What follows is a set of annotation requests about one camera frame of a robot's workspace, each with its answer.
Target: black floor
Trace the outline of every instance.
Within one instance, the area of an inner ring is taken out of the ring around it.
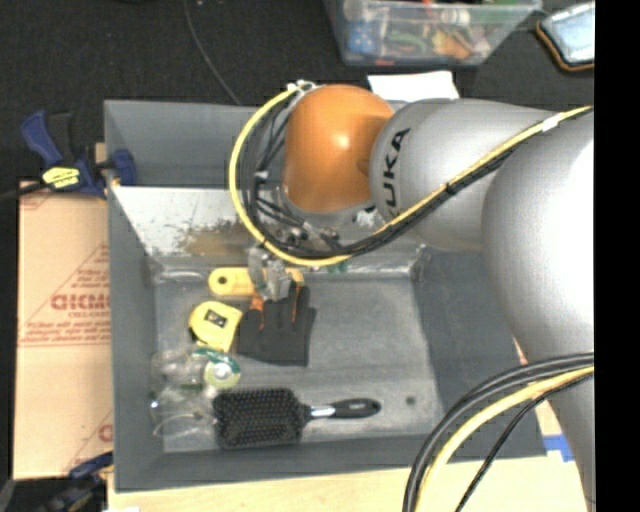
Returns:
[[[544,9],[573,3],[547,0]],[[199,53],[185,7],[211,64],[231,93]],[[530,30],[540,16],[532,15],[480,68],[452,70],[461,96],[549,110],[593,103],[593,72],[572,74],[557,68]],[[40,160],[26,148],[19,126],[40,108],[71,112],[75,144],[92,146],[103,137],[104,99],[223,104],[237,100],[260,105],[300,78],[366,86],[371,72],[426,70],[342,63],[322,0],[2,0],[0,192],[14,187],[18,178],[39,174]],[[0,204],[0,283],[1,487],[10,476],[15,356],[12,201]],[[48,495],[57,483],[46,485],[31,487]],[[23,487],[16,490],[9,510],[30,510],[30,504],[20,501],[29,499]]]

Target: black glove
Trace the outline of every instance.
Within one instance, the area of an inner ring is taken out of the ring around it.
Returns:
[[[238,325],[237,353],[265,363],[307,366],[316,316],[309,301],[309,288],[293,284],[286,298],[249,309]]]

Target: white paper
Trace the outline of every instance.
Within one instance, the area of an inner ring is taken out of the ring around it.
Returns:
[[[371,90],[387,101],[413,102],[429,98],[459,98],[451,71],[369,75]]]

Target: blue tape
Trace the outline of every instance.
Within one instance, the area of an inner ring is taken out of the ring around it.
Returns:
[[[552,436],[544,436],[542,438],[545,449],[549,452],[552,450],[559,450],[562,454],[563,462],[571,462],[573,459],[573,454],[571,453],[571,448],[569,448],[569,443],[567,443],[567,438],[564,434],[556,434]]]

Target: hairbrush bristles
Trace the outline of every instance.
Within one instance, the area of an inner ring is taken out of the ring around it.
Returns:
[[[218,443],[224,449],[296,444],[306,424],[306,407],[289,389],[221,393],[213,405]]]

